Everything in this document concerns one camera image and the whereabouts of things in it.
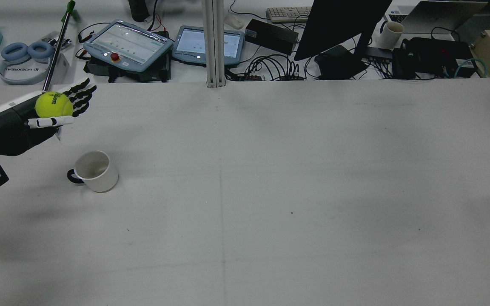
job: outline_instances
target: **red emergency stop button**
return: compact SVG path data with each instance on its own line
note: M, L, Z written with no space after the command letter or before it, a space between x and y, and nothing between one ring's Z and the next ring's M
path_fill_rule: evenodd
M111 60L113 62L118 62L120 60L120 56L118 56L118 54L111 54Z

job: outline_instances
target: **white mug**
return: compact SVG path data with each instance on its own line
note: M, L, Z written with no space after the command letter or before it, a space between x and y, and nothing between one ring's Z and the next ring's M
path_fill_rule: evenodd
M388 21L381 27L381 34L377 39L377 46L383 49L393 49L402 33L404 33L404 26L401 23Z
M118 171L107 153L90 151L77 159L74 168L68 171L68 179L75 184L86 184L95 192L106 192L117 184Z

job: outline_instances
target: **keyboard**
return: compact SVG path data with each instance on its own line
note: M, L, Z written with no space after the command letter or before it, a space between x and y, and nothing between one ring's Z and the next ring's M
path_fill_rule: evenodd
M389 14L391 21L396 21L397 23L402 23L407 15L404 14Z
M286 6L267 8L266 17L272 23L305 23L308 20L311 6Z

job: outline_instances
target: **yellow tennis ball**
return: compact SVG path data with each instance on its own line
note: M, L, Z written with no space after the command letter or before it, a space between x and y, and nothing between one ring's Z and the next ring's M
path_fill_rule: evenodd
M71 116L73 114L73 104L71 104L66 95L49 91L37 98L35 112L37 112L39 118Z

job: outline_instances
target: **computer mouse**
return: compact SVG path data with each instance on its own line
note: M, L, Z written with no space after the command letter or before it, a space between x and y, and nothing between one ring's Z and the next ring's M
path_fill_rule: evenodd
M233 27L234 29L241 29L244 26L243 21L233 14L226 15L224 18L224 23L230 27Z

